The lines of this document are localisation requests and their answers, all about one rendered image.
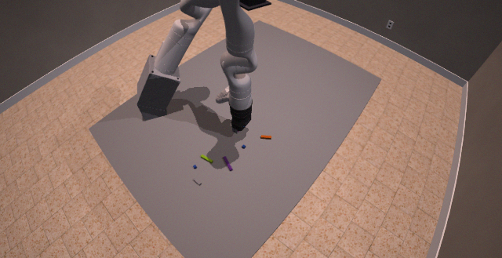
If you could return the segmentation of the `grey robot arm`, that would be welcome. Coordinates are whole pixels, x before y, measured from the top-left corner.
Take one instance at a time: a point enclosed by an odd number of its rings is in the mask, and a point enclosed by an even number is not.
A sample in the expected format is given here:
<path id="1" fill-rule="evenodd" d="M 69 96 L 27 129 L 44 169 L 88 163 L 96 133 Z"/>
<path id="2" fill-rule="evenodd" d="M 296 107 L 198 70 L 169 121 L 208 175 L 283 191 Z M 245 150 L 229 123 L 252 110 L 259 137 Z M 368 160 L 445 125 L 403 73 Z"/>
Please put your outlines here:
<path id="1" fill-rule="evenodd" d="M 219 5 L 227 47 L 220 65 L 227 77 L 230 95 L 244 99 L 251 93 L 251 78 L 245 73 L 255 71 L 258 62 L 253 48 L 255 27 L 240 7 L 239 0 L 181 0 L 180 10 L 194 19 L 174 21 L 155 57 L 154 66 L 163 74 L 174 74 L 199 28 L 211 10 Z"/>

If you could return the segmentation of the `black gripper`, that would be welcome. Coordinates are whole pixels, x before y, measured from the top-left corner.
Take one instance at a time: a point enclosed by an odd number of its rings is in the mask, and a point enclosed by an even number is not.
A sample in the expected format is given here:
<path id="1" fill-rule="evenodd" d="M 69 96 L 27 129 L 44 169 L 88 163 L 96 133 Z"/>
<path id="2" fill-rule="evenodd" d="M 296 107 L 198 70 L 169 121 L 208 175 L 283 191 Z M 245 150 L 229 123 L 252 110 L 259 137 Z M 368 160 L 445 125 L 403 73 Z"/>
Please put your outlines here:
<path id="1" fill-rule="evenodd" d="M 242 131 L 251 121 L 253 104 L 252 93 L 244 99 L 236 99 L 230 95 L 229 87 L 227 87 L 218 96 L 216 96 L 216 102 L 218 104 L 229 102 L 232 116 L 232 132 L 238 133 L 238 131 Z"/>

